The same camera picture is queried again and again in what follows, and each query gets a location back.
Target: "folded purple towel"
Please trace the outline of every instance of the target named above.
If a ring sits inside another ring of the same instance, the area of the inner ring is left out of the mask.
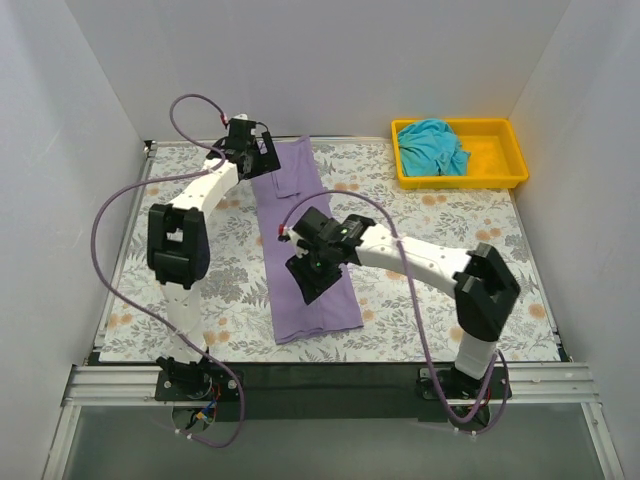
[[[342,278],[311,305],[304,303],[298,284],[285,267],[294,248],[290,243],[278,241],[278,226],[299,200],[324,190],[324,187],[309,137],[292,143],[276,143],[276,151],[280,170],[251,180],[258,204],[258,225],[276,343],[362,327],[360,308],[346,267],[341,267]],[[288,226],[294,225],[311,206],[331,215],[329,197],[316,197],[293,214]]]

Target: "white wall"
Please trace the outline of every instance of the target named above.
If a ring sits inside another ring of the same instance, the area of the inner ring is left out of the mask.
[[[35,479],[105,299],[91,222],[142,144],[63,0],[0,0],[0,62],[0,478]],[[129,202],[102,230],[110,268]]]
[[[627,478],[640,478],[639,86],[640,3],[573,0],[511,116],[527,236]]]
[[[167,109],[189,91],[275,135],[507,117],[568,3],[67,0],[136,130],[156,140],[179,139]],[[206,105],[182,108],[189,132],[222,133]]]

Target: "floral pattern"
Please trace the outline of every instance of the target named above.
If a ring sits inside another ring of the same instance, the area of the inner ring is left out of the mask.
[[[151,177],[194,171],[202,166],[198,148],[158,149]],[[500,348],[511,361],[559,360],[547,313],[518,220],[506,190],[406,191],[395,181],[393,151],[387,143],[314,144],[314,156],[327,188],[358,191],[381,203],[402,234],[451,247],[495,245],[522,287],[505,326]],[[128,245],[120,290],[155,312],[165,311],[162,292],[146,265],[147,213],[167,203],[184,182],[150,186]],[[333,195],[341,219],[359,213],[379,219],[369,205]],[[403,275],[350,266],[364,327],[276,345],[269,310],[262,238],[249,182],[234,187],[207,221],[211,265],[202,286],[205,339],[211,353],[234,362],[402,362],[423,359],[406,279]],[[417,284],[423,321],[435,360],[455,358],[462,330],[452,299]],[[167,348],[165,329],[116,300],[107,326],[103,361],[153,361]]]

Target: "blue towel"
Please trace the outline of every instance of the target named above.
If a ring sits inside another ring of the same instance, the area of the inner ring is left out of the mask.
[[[469,152],[446,122],[431,118],[398,133],[402,173],[407,177],[466,175]]]

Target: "yellow plastic bin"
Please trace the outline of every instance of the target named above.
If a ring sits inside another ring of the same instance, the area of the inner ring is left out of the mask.
[[[402,173],[398,132],[420,119],[391,122],[393,151],[400,187],[416,188],[514,188],[529,178],[511,123],[504,118],[444,119],[460,138],[462,149],[471,152],[464,176],[407,177]]]

